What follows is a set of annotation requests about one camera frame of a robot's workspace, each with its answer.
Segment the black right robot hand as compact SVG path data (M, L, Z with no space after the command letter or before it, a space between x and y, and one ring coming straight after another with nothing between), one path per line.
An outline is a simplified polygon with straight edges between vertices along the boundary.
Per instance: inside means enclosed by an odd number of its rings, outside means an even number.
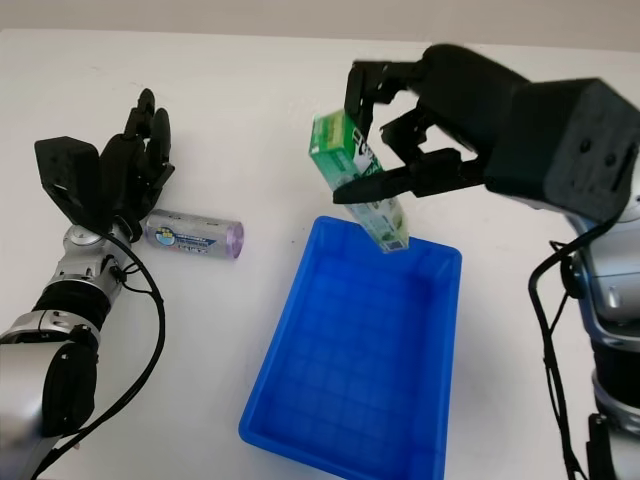
M336 204L370 203L405 192L426 197L481 185L514 93L527 84L516 72L452 44L428 47L415 62L357 60L349 72L344 109L363 135L374 107L400 91L416 106L381 129L402 166L338 187Z

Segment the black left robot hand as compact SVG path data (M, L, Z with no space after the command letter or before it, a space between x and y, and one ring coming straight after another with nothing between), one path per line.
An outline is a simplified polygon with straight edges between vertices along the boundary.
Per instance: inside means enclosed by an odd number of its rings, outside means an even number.
M131 243L142 236L141 221L175 171L170 152L169 114L155 107L153 92L145 88L124 131L113 136L100 155L108 222L117 224Z

